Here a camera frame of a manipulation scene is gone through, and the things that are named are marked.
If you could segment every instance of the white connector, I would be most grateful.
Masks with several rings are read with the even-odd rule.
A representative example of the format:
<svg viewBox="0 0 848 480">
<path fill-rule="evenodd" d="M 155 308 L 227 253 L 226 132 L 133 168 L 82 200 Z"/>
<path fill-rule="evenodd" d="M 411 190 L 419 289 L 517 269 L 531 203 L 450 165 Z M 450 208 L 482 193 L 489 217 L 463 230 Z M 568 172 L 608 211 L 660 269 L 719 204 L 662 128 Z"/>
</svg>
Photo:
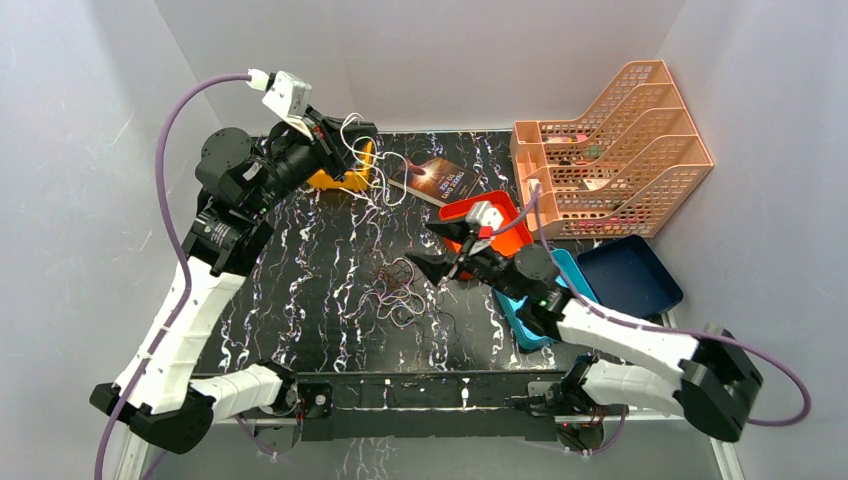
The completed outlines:
<svg viewBox="0 0 848 480">
<path fill-rule="evenodd" d="M 268 80 L 271 79 L 271 76 L 262 70 L 257 70 L 255 68 L 248 69 L 247 74 L 250 75 L 250 80 L 246 83 L 250 86 L 250 88 L 264 92 L 268 87 Z"/>
</svg>

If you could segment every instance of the white wall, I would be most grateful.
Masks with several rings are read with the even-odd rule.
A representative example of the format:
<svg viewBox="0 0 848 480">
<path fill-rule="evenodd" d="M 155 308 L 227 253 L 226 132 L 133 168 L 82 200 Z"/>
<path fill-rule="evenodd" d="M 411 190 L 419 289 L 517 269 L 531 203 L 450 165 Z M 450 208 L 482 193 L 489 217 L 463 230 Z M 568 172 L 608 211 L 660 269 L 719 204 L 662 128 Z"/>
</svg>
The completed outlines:
<svg viewBox="0 0 848 480">
<path fill-rule="evenodd" d="M 806 380 L 813 412 L 749 426 L 746 478 L 844 478 L 848 443 L 848 4 L 689 0 L 665 59 L 716 168 L 654 245 L 687 298 L 678 318 L 726 326 Z M 763 367 L 754 415 L 800 397 Z"/>
<path fill-rule="evenodd" d="M 127 364 L 173 277 L 153 148 L 194 82 L 150 0 L 0 2 L 2 478 L 92 476 L 106 417 L 88 396 Z M 179 230 L 219 127 L 202 98 L 178 120 Z"/>
<path fill-rule="evenodd" d="M 624 63 L 654 57 L 684 2 L 156 1 L 199 78 L 290 71 L 323 113 L 383 131 L 576 117 Z M 267 132 L 249 95 L 209 98 L 224 124 Z"/>
</svg>

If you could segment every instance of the yellow object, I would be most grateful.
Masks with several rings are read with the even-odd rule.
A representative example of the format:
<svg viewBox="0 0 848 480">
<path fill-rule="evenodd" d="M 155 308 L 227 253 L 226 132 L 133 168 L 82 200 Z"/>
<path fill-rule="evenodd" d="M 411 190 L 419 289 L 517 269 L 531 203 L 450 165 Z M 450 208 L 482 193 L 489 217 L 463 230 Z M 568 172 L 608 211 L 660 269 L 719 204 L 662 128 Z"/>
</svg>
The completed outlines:
<svg viewBox="0 0 848 480">
<path fill-rule="evenodd" d="M 368 142 L 363 152 L 368 155 L 359 155 L 359 159 L 365 162 L 361 164 L 357 162 L 350 171 L 345 175 L 343 182 L 337 182 L 327 175 L 324 170 L 318 170 L 318 173 L 309 177 L 309 185 L 326 190 L 328 188 L 346 188 L 354 192 L 362 192 L 368 189 L 368 176 L 371 175 L 371 155 L 374 153 L 374 142 Z"/>
</svg>

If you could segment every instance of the teal tray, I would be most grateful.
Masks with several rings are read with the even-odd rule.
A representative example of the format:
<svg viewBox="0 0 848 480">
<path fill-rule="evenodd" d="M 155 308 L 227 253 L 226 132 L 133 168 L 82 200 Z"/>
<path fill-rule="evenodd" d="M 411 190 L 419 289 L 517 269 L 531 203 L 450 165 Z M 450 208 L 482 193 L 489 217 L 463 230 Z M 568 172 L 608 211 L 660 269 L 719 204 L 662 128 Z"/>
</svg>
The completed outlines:
<svg viewBox="0 0 848 480">
<path fill-rule="evenodd" d="M 565 270 L 565 274 L 568 275 L 568 279 L 574 283 L 577 291 L 597 302 L 598 299 L 595 297 L 595 293 L 592 291 L 592 288 L 589 287 L 589 283 L 586 281 L 586 278 L 583 277 L 580 267 L 577 266 L 577 262 L 575 262 L 574 257 L 568 253 L 568 250 L 554 250 L 553 254 L 554 259 L 556 259 L 559 266 Z M 557 283 L 565 286 L 565 282 L 562 278 L 557 278 Z M 524 305 L 524 299 L 515 301 L 497 291 L 495 292 L 495 298 L 497 298 L 498 302 L 501 304 L 501 308 L 503 308 L 504 315 L 509 322 L 509 326 L 512 327 L 512 331 L 515 333 L 515 340 L 518 342 L 518 346 L 525 350 L 536 350 L 556 341 L 551 337 L 540 337 L 539 335 L 531 332 L 525 328 L 524 324 L 521 323 L 521 320 L 515 316 L 515 312 Z"/>
</svg>

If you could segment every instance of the blue tray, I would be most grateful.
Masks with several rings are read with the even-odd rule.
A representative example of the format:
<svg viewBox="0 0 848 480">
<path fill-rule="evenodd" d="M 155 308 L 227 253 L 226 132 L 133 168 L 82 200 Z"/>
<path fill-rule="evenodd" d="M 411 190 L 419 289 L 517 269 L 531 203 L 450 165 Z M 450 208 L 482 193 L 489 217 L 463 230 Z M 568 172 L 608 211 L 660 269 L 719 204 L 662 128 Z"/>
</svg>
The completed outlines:
<svg viewBox="0 0 848 480">
<path fill-rule="evenodd" d="M 574 283 L 577 291 L 597 302 L 598 299 L 595 297 L 594 292 L 592 292 L 592 289 L 589 287 L 589 284 L 586 282 L 586 279 L 583 277 L 583 274 L 580 272 L 580 268 L 577 267 L 577 263 L 574 261 L 571 254 L 568 253 L 567 250 L 554 250 L 553 253 L 557 263 L 559 263 L 562 269 L 565 270 L 565 274 L 568 275 L 569 280 Z M 565 286 L 565 282 L 561 278 L 557 278 L 557 283 Z M 495 298 L 497 298 L 498 302 L 501 304 L 501 308 L 503 308 L 504 315 L 509 322 L 509 326 L 512 327 L 512 331 L 515 332 L 515 340 L 521 348 L 525 350 L 536 350 L 556 341 L 551 337 L 540 337 L 530 330 L 527 330 L 527 328 L 524 327 L 524 324 L 521 323 L 521 320 L 515 316 L 515 312 L 524 305 L 524 299 L 517 302 L 497 291 L 495 292 Z"/>
<path fill-rule="evenodd" d="M 577 264 L 598 296 L 598 303 L 613 310 L 647 319 L 683 300 L 680 286 L 638 235 L 581 253 Z"/>
</svg>

